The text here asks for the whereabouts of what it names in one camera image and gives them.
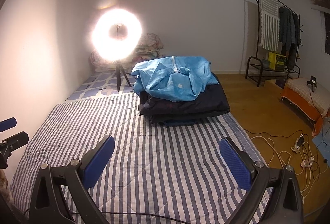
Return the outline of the left gloved hand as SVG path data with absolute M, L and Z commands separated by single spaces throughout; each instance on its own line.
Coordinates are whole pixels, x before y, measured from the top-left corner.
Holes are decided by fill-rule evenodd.
M 1 192 L 1 195 L 3 196 L 3 198 L 5 199 L 5 201 L 10 206 L 12 206 L 13 205 L 12 194 L 11 194 L 11 191 L 8 186 L 8 180 L 5 175 L 5 172 L 2 169 L 0 170 L 0 192 Z

